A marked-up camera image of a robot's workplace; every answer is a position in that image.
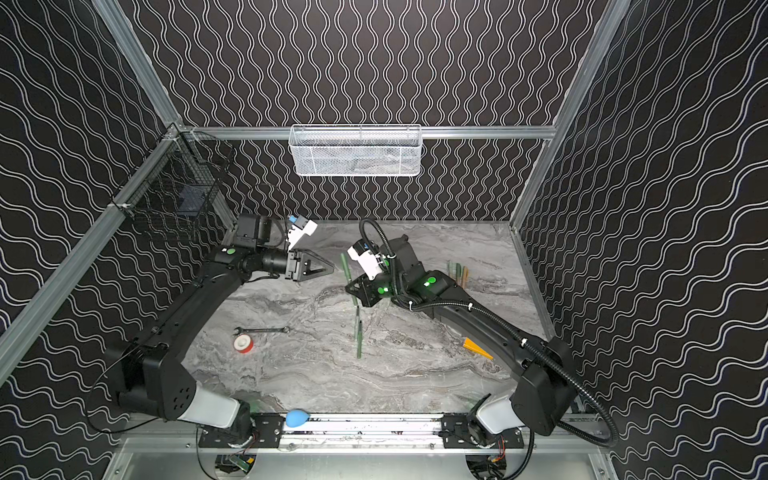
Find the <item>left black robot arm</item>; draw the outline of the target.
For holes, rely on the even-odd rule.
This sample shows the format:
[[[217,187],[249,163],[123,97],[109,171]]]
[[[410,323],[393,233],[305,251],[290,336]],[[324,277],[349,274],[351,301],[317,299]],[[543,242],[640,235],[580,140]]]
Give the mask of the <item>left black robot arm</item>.
[[[303,282],[332,273],[332,263],[297,246],[316,229],[316,222],[291,215],[282,242],[272,245],[271,219],[242,216],[154,324],[135,339],[107,349],[104,381],[111,399],[130,412],[249,436],[249,407],[203,387],[182,361],[197,334],[242,285],[254,280]]]

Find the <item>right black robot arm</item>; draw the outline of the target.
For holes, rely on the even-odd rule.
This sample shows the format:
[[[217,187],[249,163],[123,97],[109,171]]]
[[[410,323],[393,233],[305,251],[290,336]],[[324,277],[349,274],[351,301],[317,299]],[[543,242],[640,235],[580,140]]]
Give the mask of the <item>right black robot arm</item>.
[[[470,411],[470,434],[478,443],[507,430],[526,427],[549,436],[561,428],[599,447],[619,440],[608,408],[576,374],[569,347],[559,339],[546,341],[514,326],[471,297],[457,280],[427,270],[407,236],[389,239],[371,218],[359,222],[361,238],[349,257],[364,270],[345,289],[366,308],[387,299],[409,312],[419,312],[457,330],[505,365],[515,381],[507,392],[488,394]],[[581,430],[564,419],[581,398],[604,421],[607,435]]]

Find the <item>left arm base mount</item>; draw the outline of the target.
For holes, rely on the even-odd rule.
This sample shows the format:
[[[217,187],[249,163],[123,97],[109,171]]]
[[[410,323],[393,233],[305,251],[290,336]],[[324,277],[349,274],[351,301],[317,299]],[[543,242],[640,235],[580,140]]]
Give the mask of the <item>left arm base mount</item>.
[[[252,414],[249,420],[241,415],[229,428],[203,427],[198,446],[203,449],[238,450],[277,448],[284,423],[284,417],[277,413]]]

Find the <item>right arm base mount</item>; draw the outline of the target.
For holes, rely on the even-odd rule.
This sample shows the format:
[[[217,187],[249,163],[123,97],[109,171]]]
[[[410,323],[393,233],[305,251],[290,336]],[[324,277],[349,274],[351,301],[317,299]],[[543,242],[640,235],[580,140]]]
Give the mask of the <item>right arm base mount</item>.
[[[446,449],[500,448],[500,440],[503,440],[506,448],[522,449],[524,447],[524,440],[518,429],[493,434],[486,431],[468,413],[443,415],[438,436]]]

